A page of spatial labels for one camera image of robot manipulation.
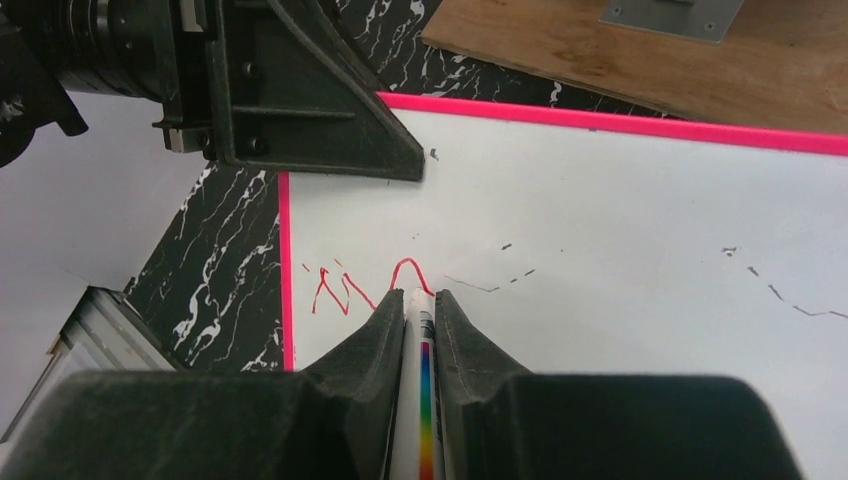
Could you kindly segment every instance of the pink tape border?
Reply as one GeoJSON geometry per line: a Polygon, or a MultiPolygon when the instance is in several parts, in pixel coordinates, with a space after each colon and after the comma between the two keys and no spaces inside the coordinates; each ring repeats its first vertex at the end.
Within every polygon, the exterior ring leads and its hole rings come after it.
{"type": "Polygon", "coordinates": [[[283,370],[294,370],[294,308],[291,276],[291,196],[289,174],[277,176],[280,197],[280,280],[283,301],[283,370]]]}
{"type": "Polygon", "coordinates": [[[594,113],[560,108],[481,102],[477,100],[424,97],[398,93],[381,93],[380,97],[390,108],[403,110],[495,118],[516,122],[543,123],[561,127],[596,128],[610,132],[634,133],[746,147],[848,155],[848,135],[739,127],[735,125],[687,122],[684,120],[594,113]]]}
{"type": "MultiPolygon", "coordinates": [[[[652,135],[698,142],[793,150],[848,156],[848,136],[793,132],[766,128],[738,127],[607,113],[532,107],[508,103],[381,93],[390,108],[485,117],[516,122],[542,123],[573,128],[595,128],[610,132],[652,135]]],[[[291,203],[289,174],[279,175],[280,270],[283,302],[283,368],[294,370],[294,328],[291,269],[291,203]]]]}

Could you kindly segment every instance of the wooden board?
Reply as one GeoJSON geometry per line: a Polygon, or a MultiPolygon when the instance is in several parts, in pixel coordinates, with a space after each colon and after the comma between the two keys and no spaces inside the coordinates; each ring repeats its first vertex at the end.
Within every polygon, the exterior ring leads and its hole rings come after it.
{"type": "Polygon", "coordinates": [[[716,46],[598,21],[606,0],[444,0],[425,43],[687,118],[848,133],[848,2],[747,0],[716,46]]]}
{"type": "MultiPolygon", "coordinates": [[[[450,289],[533,371],[741,378],[809,478],[844,478],[846,158],[693,141],[731,130],[695,122],[387,100],[442,112],[392,110],[428,152],[423,183],[280,178],[289,367],[389,288],[450,289]],[[647,135],[562,126],[575,117],[647,135]],[[679,124],[699,132],[652,136],[679,124]]],[[[416,441],[396,432],[395,452],[416,441]]]]}

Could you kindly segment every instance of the metal plate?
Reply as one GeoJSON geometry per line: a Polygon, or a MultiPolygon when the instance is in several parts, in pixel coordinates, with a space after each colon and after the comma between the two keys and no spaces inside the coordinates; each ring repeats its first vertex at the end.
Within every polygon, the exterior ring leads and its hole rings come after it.
{"type": "Polygon", "coordinates": [[[609,0],[601,22],[721,42],[745,0],[609,0]]]}

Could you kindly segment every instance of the black mechanical bracket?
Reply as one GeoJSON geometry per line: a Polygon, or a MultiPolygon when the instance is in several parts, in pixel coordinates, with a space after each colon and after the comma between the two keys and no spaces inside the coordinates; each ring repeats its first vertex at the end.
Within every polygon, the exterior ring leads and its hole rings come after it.
{"type": "MultiPolygon", "coordinates": [[[[155,126],[169,150],[241,167],[423,177],[423,149],[377,96],[377,75],[332,1],[2,5],[23,50],[65,88],[161,103],[155,126]]],[[[0,65],[17,60],[18,47],[0,43],[0,65]]],[[[32,71],[4,77],[25,83],[32,71]]],[[[33,89],[55,95],[56,86],[33,89]]]]}

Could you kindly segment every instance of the red ink drawing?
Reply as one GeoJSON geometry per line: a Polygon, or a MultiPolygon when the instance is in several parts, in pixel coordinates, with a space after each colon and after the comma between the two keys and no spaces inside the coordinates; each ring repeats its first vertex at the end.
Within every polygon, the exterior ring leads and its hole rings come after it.
{"type": "Polygon", "coordinates": [[[397,265],[395,265],[395,271],[392,273],[392,283],[389,284],[389,290],[395,288],[395,285],[397,284],[397,276],[400,273],[400,267],[402,267],[406,263],[411,264],[412,268],[415,269],[415,273],[418,274],[418,281],[421,282],[421,288],[424,289],[424,292],[426,292],[427,295],[430,295],[431,297],[435,297],[436,294],[432,290],[430,290],[430,287],[427,286],[427,280],[424,280],[424,274],[421,273],[421,266],[418,265],[418,262],[409,257],[404,258],[403,260],[399,261],[397,265]]]}
{"type": "MultiPolygon", "coordinates": [[[[418,275],[418,281],[419,281],[419,283],[421,283],[421,288],[424,290],[424,292],[426,292],[431,297],[435,297],[436,294],[427,285],[427,280],[424,279],[424,274],[421,272],[421,266],[418,265],[418,262],[416,262],[414,259],[412,259],[410,257],[404,258],[403,260],[398,262],[397,265],[395,265],[394,272],[392,272],[392,281],[389,284],[389,290],[392,290],[392,289],[395,288],[395,286],[397,284],[398,275],[400,274],[400,269],[401,269],[401,267],[403,267],[407,263],[412,265],[412,268],[415,269],[415,273],[418,275]]],[[[344,303],[342,303],[341,298],[339,298],[339,296],[336,295],[336,292],[333,291],[332,287],[330,287],[330,284],[327,283],[327,274],[329,274],[330,271],[327,270],[324,267],[321,267],[321,270],[320,270],[319,273],[321,275],[321,282],[318,284],[318,288],[315,290],[315,297],[312,299],[312,313],[313,314],[317,311],[318,296],[321,295],[322,290],[326,290],[327,293],[330,294],[330,297],[332,297],[333,301],[336,302],[336,305],[338,305],[339,309],[342,311],[342,314],[344,314],[345,316],[347,316],[347,314],[350,313],[350,289],[351,288],[353,288],[353,290],[356,293],[358,293],[359,296],[362,297],[363,300],[365,300],[365,303],[367,303],[368,306],[371,307],[371,310],[377,309],[377,305],[374,304],[374,302],[371,300],[371,297],[369,297],[368,294],[365,293],[365,291],[362,290],[362,288],[360,288],[359,285],[357,285],[356,282],[354,282],[352,278],[350,278],[350,274],[348,274],[347,272],[342,274],[342,288],[344,288],[345,297],[347,297],[345,299],[344,303]]]]}
{"type": "Polygon", "coordinates": [[[315,291],[315,298],[312,299],[312,313],[315,313],[316,309],[318,308],[318,295],[321,294],[321,290],[326,289],[327,293],[329,293],[330,296],[333,297],[333,300],[335,300],[336,305],[339,306],[342,313],[345,316],[347,316],[348,312],[350,312],[350,288],[349,287],[353,287],[353,289],[356,291],[356,293],[358,293],[362,297],[362,299],[365,300],[366,303],[368,303],[368,306],[371,307],[372,310],[377,309],[377,306],[374,305],[374,302],[372,302],[371,299],[368,297],[368,295],[366,295],[365,292],[363,292],[362,289],[359,288],[359,285],[357,285],[356,282],[351,280],[350,275],[348,275],[347,273],[342,275],[342,287],[344,287],[345,296],[347,296],[345,303],[342,304],[342,301],[341,301],[341,299],[339,299],[339,296],[336,295],[336,292],[334,292],[333,289],[330,287],[330,285],[327,283],[327,274],[330,273],[330,271],[327,270],[324,267],[321,267],[320,273],[321,273],[321,283],[318,284],[318,289],[315,291]]]}

